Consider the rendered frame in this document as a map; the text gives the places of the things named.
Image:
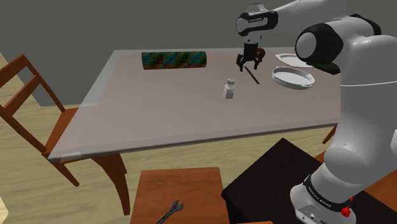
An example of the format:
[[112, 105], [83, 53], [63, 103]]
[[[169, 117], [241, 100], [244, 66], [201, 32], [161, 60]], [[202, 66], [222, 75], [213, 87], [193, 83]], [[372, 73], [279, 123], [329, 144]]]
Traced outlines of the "black pen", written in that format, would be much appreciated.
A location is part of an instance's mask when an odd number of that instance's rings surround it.
[[252, 77], [252, 79], [254, 80], [254, 82], [256, 84], [260, 84], [260, 82], [256, 79], [256, 77], [254, 76], [254, 74], [249, 70], [249, 68], [247, 66], [244, 65], [244, 69], [248, 72], [248, 74]]

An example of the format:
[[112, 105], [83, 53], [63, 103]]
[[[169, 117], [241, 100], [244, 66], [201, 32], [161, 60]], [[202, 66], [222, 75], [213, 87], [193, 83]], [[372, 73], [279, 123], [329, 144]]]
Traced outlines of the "white salt shaker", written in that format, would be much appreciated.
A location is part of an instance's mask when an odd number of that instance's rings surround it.
[[229, 78], [224, 87], [223, 96], [225, 99], [232, 99], [235, 92], [235, 80], [233, 78]]

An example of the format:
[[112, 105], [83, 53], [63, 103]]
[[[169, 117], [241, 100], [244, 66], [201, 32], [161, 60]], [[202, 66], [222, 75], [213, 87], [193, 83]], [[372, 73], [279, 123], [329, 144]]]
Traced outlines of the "white flat plate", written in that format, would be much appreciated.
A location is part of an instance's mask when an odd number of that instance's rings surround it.
[[275, 57], [291, 67], [312, 68], [306, 62], [301, 61], [294, 53], [280, 53], [276, 54]]

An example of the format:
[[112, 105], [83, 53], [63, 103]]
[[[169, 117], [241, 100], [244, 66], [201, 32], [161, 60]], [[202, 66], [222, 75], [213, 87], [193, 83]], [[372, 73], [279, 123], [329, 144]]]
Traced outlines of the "white round dish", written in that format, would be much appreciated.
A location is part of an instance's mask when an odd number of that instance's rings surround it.
[[272, 71], [272, 79], [277, 84], [294, 90], [306, 90], [315, 83], [315, 79], [311, 74], [284, 66], [277, 66]]

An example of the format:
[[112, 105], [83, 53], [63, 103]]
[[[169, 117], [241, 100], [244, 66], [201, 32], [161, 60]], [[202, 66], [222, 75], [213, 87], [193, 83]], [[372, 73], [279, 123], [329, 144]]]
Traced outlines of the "multicoloured patterned roll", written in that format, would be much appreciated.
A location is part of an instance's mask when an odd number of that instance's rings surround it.
[[205, 52], [142, 52], [143, 69], [201, 68], [207, 64]]

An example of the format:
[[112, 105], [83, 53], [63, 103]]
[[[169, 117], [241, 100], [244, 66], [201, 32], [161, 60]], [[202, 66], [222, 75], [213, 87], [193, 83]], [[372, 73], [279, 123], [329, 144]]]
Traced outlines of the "dark green object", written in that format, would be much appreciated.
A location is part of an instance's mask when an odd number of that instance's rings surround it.
[[340, 73], [339, 67], [336, 64], [334, 64], [334, 63], [316, 64], [316, 63], [309, 63], [308, 62], [307, 64], [312, 66], [312, 67], [314, 67], [314, 68], [316, 68], [316, 69], [322, 70], [322, 71], [324, 71], [326, 73], [329, 73], [329, 74], [332, 74], [332, 75], [336, 75], [336, 74]]

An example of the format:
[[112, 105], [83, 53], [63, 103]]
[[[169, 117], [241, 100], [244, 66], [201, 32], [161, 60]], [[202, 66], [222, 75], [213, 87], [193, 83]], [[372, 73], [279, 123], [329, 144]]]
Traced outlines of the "grey table with brown legs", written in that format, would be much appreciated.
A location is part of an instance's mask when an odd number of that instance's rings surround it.
[[[280, 138], [321, 153], [337, 121], [340, 78], [310, 68], [307, 90], [272, 80], [276, 48], [252, 73], [236, 54], [207, 52], [204, 68], [145, 70], [130, 50], [112, 54], [49, 158], [66, 161], [120, 154], [129, 171], [131, 208], [143, 170], [219, 167], [229, 184]], [[232, 99], [223, 96], [235, 80]]]

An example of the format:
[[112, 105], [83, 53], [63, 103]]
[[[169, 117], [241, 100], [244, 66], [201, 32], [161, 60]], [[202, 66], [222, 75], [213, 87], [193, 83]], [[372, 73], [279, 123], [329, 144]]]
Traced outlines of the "black robot stand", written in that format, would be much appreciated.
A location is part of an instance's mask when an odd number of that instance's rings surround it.
[[280, 139], [222, 191], [230, 224], [303, 224], [295, 215], [289, 193], [320, 165], [288, 140]]

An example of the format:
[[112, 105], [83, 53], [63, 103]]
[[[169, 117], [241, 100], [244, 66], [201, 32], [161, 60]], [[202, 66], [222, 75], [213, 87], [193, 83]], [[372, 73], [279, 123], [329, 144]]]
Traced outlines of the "black adjustable wrench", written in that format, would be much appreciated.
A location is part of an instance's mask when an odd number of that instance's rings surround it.
[[170, 210], [164, 215], [162, 216], [157, 222], [156, 224], [163, 224], [170, 215], [172, 215], [173, 213], [180, 211], [184, 208], [184, 202], [182, 202], [181, 204], [179, 204], [179, 199], [176, 200], [175, 202], [172, 203]]

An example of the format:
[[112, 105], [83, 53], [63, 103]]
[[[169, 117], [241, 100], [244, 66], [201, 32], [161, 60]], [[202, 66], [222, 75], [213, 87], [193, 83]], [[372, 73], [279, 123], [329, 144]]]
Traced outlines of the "brown wooden chair with backrest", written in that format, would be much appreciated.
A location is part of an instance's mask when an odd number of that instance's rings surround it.
[[[19, 55], [17, 58], [15, 58], [6, 66], [0, 69], [0, 88], [3, 87], [7, 82], [9, 82], [25, 67], [27, 67], [32, 73], [32, 78], [5, 104], [5, 106], [0, 105], [0, 117], [6, 123], [8, 123], [10, 127], [12, 127], [18, 134], [20, 134], [26, 141], [33, 145], [33, 147], [35, 147], [41, 153], [41, 155], [48, 160], [48, 156], [53, 151], [56, 143], [59, 141], [66, 127], [69, 125], [73, 116], [76, 114], [78, 108], [65, 109], [65, 107], [55, 95], [54, 91], [50, 88], [47, 82], [38, 73], [36, 68], [30, 63], [25, 55]], [[52, 98], [53, 102], [57, 105], [61, 112], [61, 115], [59, 116], [59, 119], [57, 120], [57, 123], [55, 124], [52, 133], [45, 145], [40, 143], [25, 127], [23, 127], [13, 117], [13, 115], [17, 112], [21, 105], [27, 100], [27, 98], [39, 85], [42, 85], [44, 87], [48, 95]], [[80, 184], [66, 168], [65, 164], [80, 160], [84, 160], [84, 158], [50, 163], [54, 165], [55, 168], [57, 168], [74, 186], [79, 186]], [[120, 154], [105, 157], [95, 157], [93, 158], [93, 160], [104, 169], [104, 171], [111, 178], [115, 186], [127, 186], [125, 179], [127, 170], [124, 166]]]

